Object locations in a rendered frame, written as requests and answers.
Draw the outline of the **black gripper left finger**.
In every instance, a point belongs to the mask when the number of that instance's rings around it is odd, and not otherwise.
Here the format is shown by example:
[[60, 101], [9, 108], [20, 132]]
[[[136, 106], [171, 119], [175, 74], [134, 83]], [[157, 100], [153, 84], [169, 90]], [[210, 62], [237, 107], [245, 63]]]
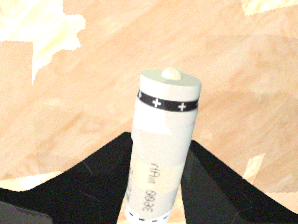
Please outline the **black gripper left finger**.
[[0, 224], [117, 224], [132, 151], [124, 132], [35, 188], [0, 188]]

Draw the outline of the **white cylindrical battery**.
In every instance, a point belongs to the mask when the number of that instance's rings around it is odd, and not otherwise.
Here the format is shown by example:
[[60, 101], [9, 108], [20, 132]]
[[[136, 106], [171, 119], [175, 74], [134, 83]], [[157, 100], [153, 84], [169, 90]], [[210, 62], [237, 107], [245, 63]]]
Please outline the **white cylindrical battery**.
[[134, 109], [126, 220], [166, 224], [181, 185], [202, 81], [176, 67], [145, 69]]

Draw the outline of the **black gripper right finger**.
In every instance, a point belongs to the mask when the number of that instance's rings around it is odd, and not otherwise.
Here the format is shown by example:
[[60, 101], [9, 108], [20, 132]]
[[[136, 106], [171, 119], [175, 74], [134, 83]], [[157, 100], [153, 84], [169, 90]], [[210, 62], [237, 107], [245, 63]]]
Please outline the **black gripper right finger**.
[[181, 177], [185, 224], [298, 224], [298, 213], [255, 188], [192, 140]]

